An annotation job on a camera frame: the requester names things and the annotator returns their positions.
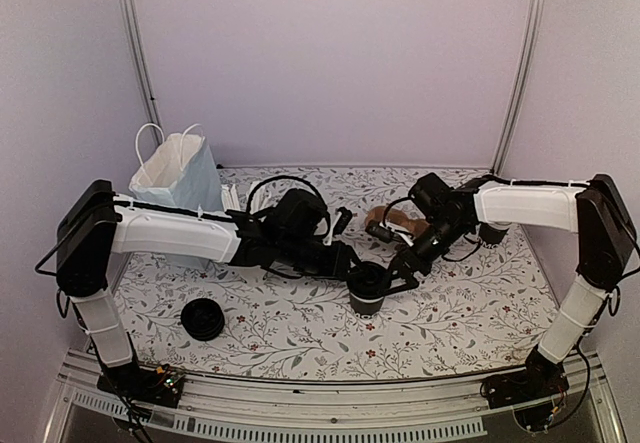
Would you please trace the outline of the stack of black lids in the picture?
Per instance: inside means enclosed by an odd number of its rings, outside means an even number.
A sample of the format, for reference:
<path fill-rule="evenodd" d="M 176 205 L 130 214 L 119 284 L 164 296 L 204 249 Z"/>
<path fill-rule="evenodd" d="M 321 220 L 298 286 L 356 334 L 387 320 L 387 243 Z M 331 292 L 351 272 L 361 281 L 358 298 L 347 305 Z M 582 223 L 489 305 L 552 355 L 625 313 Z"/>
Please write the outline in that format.
<path fill-rule="evenodd" d="M 184 306 L 180 314 L 180 322 L 184 330 L 195 340 L 211 341 L 222 333 L 225 317 L 216 301 L 210 298 L 198 298 Z"/>

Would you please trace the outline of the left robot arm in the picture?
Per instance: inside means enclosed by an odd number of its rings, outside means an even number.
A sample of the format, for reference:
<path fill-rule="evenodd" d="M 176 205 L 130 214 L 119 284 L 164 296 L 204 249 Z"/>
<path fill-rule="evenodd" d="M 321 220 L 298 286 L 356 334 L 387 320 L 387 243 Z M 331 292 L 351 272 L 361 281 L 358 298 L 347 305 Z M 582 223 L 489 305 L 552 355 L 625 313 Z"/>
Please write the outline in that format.
<path fill-rule="evenodd" d="M 75 307 L 111 382 L 128 397 L 148 389 L 133 344 L 108 288 L 106 270 L 114 253 L 152 252 L 198 257 L 232 267 L 271 271 L 274 264 L 296 276 L 368 282 L 375 273 L 355 250 L 334 240 L 348 214 L 330 215 L 319 191 L 299 179 L 272 206 L 204 212 L 145 203 L 115 193 L 107 180 L 94 181 L 57 228 L 57 241 L 35 265 L 50 276 Z"/>

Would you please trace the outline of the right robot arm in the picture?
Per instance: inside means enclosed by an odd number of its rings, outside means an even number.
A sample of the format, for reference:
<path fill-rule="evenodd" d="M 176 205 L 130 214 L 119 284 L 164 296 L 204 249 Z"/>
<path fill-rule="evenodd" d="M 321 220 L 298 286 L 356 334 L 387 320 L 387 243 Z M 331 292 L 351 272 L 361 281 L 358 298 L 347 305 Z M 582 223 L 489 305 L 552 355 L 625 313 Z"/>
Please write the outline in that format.
<path fill-rule="evenodd" d="M 429 173 L 407 198 L 426 217 L 427 229 L 399 251 L 384 273 L 384 283 L 400 278 L 388 295 L 414 289 L 415 273 L 429 274 L 462 236 L 482 226 L 498 231 L 514 223 L 565 230 L 577 235 L 576 276 L 558 314 L 526 359 L 525 370 L 510 384 L 527 399 L 537 399 L 562 373 L 562 363 L 598 321 L 608 297 L 631 276 L 627 264 L 639 250 L 632 219 L 607 174 L 586 181 L 504 180 L 487 174 L 457 188 Z"/>

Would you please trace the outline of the stack of paper cups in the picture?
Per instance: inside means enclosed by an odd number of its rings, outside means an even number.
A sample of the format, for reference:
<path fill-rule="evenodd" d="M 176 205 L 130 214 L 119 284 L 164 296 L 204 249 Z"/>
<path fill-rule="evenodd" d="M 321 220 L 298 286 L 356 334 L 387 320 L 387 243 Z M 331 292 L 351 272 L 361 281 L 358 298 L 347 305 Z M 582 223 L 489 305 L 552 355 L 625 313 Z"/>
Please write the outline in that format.
<path fill-rule="evenodd" d="M 482 223 L 478 230 L 478 238 L 481 246 L 488 249 L 497 247 L 506 237 L 508 230 L 509 227 L 498 228 L 487 223 Z"/>

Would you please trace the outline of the single black paper cup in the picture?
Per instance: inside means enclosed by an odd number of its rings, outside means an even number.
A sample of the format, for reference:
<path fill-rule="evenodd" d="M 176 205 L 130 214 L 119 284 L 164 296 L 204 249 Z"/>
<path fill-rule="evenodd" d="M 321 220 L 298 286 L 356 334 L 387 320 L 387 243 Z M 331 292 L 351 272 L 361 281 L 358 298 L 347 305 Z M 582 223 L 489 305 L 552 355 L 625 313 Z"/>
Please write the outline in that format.
<path fill-rule="evenodd" d="M 372 319 L 379 313 L 383 305 L 384 298 L 363 299 L 353 293 L 350 293 L 349 302 L 352 310 L 359 318 Z"/>

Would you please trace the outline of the single black cup lid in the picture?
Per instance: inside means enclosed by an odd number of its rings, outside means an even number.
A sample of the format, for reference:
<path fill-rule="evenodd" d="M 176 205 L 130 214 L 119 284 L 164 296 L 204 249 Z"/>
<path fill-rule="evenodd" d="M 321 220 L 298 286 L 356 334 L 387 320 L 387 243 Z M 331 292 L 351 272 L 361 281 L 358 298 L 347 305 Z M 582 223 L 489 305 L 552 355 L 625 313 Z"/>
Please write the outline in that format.
<path fill-rule="evenodd" d="M 352 296 L 374 300 L 385 296 L 391 287 L 391 281 L 383 266 L 375 262 L 364 262 L 360 267 L 354 268 L 347 287 Z"/>

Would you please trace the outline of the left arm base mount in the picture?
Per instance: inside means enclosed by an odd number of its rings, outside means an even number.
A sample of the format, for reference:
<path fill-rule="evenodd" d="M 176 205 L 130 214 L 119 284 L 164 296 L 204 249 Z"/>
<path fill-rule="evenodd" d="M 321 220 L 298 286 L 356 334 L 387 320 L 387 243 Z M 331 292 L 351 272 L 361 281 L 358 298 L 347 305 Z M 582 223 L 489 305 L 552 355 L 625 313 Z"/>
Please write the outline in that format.
<path fill-rule="evenodd" d="M 145 369 L 137 362 L 104 367 L 97 388 L 123 399 L 177 408 L 184 387 L 184 374 L 169 365 Z"/>

